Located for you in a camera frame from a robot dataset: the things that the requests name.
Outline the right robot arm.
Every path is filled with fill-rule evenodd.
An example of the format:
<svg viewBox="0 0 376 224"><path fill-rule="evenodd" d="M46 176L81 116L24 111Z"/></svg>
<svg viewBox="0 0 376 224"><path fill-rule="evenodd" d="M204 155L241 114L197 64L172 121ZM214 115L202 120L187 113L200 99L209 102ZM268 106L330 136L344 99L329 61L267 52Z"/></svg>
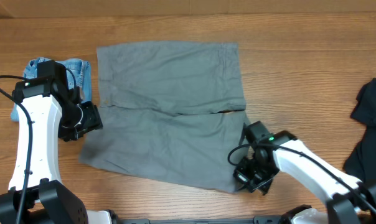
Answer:
<svg viewBox="0 0 376 224"><path fill-rule="evenodd" d="M363 182L343 173L317 155L288 131L273 134L262 122L243 127L251 157L234 164L233 177L240 188L267 194L275 176L284 172L306 187L325 206L320 212L301 205L272 223L376 223L376 182Z"/></svg>

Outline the grey shorts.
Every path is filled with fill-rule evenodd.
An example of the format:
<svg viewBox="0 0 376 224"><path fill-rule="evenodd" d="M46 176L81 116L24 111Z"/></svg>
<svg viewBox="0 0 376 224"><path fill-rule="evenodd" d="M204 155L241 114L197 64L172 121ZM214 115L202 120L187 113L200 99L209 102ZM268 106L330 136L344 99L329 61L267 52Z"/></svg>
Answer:
<svg viewBox="0 0 376 224"><path fill-rule="evenodd" d="M235 192L245 151L236 43L153 41L99 47L103 127L85 136L79 161L97 169Z"/></svg>

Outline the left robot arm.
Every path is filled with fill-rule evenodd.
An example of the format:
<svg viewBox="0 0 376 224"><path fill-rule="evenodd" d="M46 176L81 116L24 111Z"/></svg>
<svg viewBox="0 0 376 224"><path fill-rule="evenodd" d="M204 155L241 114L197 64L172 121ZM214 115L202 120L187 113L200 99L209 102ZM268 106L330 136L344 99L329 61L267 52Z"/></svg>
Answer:
<svg viewBox="0 0 376 224"><path fill-rule="evenodd" d="M117 223L111 210L93 211L61 181L59 140L76 141L101 129L98 108L82 102L80 87L69 88L71 71L49 60L35 78L18 77L6 97L17 106L19 138L8 191L0 195L1 223Z"/></svg>

